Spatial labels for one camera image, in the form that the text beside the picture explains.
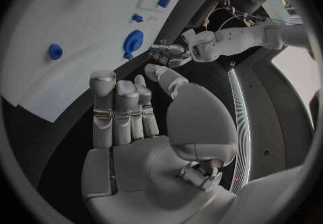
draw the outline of blue plastic object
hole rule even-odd
[[[140,22],[143,22],[144,20],[143,20],[143,17],[142,16],[140,16],[140,15],[138,15],[138,14],[133,14],[132,15],[132,20],[134,20],[135,22],[138,22],[138,23],[140,23]]]
[[[168,6],[168,4],[170,3],[171,0],[159,0],[158,1],[158,5],[163,7],[163,8],[166,8]]]
[[[144,33],[140,30],[135,30],[131,32],[123,44],[123,49],[125,51],[123,57],[132,60],[132,52],[138,50],[144,42]]]
[[[50,57],[53,60],[58,60],[63,55],[63,49],[59,45],[56,45],[56,44],[50,45],[49,52],[50,52]]]

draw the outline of led light strip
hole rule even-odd
[[[231,84],[238,133],[238,151],[230,191],[238,194],[249,181],[251,165],[251,141],[247,107],[243,98],[241,86],[235,71],[228,72]]]

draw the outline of black floor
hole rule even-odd
[[[137,74],[143,74],[144,66],[136,69],[126,79],[134,80]],[[198,83],[215,94],[228,108],[235,121],[235,112],[231,87],[224,68],[218,62],[200,64],[189,62],[176,69],[190,82]],[[167,135],[166,111],[171,99],[159,85],[146,79],[152,90],[152,105],[161,134]],[[86,153],[92,148],[92,119],[90,108],[60,143],[49,160],[38,185],[40,194],[60,213],[75,223],[93,223],[81,197],[81,171]],[[229,188],[234,163],[222,170],[222,185]]]

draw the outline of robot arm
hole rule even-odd
[[[269,20],[254,27],[232,27],[216,32],[202,31],[195,34],[189,29],[182,34],[188,50],[178,45],[153,45],[152,57],[160,63],[174,68],[190,60],[209,62],[220,55],[242,53],[254,46],[263,46],[271,50],[279,50],[284,45],[310,49],[310,43],[302,24],[286,25]]]

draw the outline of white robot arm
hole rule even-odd
[[[209,62],[220,55],[242,53],[254,46],[263,46],[279,50],[284,45],[310,49],[310,43],[302,24],[287,25],[265,21],[254,27],[232,27],[216,32],[202,31],[198,34],[193,29],[182,33],[188,49],[178,45],[153,45],[152,57],[161,64],[175,68],[190,60]]]

